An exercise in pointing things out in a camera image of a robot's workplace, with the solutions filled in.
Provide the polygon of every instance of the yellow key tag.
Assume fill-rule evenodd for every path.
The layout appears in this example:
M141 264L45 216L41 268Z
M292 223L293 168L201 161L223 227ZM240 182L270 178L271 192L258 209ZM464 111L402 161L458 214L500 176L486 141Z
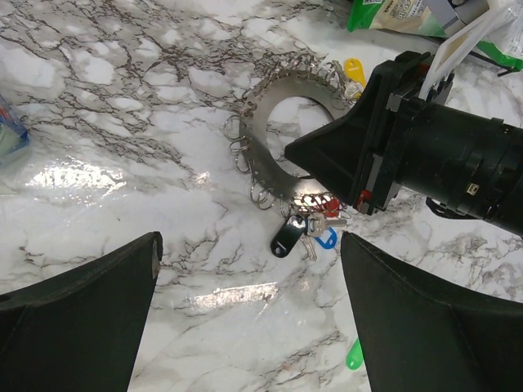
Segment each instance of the yellow key tag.
M363 66L358 59L352 58L345 62L343 65L345 74L354 80L355 82L361 83L363 87L367 85L365 81L365 74L363 73Z

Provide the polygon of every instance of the metal key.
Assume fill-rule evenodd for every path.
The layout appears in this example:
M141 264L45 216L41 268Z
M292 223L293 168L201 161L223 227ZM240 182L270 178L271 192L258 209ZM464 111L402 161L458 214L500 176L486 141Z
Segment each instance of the metal key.
M314 250L314 244L311 241L311 237L303 234L300 239L303 242L305 249L307 250L307 256L309 257L309 259L317 261L318 256L316 255L316 251Z
M327 219L321 212L315 212L307 218L307 235L321 237L328 227L345 225L346 219Z

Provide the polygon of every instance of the marble countertop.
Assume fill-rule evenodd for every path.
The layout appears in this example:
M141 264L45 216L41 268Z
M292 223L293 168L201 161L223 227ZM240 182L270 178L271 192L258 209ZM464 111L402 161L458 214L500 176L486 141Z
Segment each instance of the marble countertop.
M0 293L159 230L165 256L131 391L369 390L364 367L345 365L356 332L338 252L270 254L281 216L249 201L221 133L280 56L357 57L368 77L402 51L434 50L350 34L348 14L343 0L0 2L0 93L33 149L0 178ZM521 75L466 60L449 105L520 126L522 91ZM293 104L276 126L310 110ZM519 238L439 219L408 190L387 212L349 215L349 230L393 256L523 301Z

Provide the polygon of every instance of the green and white package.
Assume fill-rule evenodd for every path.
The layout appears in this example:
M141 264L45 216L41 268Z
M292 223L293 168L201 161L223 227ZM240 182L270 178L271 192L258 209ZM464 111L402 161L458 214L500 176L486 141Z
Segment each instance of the green and white package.
M523 69L523 0L507 9L505 23L477 48L498 64ZM389 29L401 33L446 37L426 0L355 0L349 31Z

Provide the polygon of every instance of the black key tag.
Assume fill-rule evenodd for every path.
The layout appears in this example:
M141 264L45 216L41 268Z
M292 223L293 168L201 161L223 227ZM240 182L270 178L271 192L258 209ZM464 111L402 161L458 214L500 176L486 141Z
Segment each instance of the black key tag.
M270 242L270 251L280 259L286 257L305 232L306 219L299 215L290 216Z

